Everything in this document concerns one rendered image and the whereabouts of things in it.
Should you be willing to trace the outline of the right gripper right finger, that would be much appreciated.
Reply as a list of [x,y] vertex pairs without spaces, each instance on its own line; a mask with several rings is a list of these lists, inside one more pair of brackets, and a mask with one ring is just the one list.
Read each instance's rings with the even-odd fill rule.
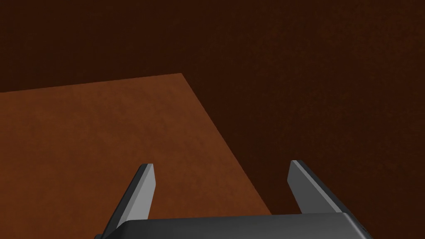
[[287,183],[302,214],[348,213],[348,208],[303,161],[291,161]]

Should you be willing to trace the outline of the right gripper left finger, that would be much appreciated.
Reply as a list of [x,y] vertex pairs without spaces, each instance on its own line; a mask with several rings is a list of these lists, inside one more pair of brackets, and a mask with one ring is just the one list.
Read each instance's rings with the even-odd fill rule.
[[126,221],[148,219],[155,187],[153,164],[142,164],[112,213],[101,237],[106,238]]

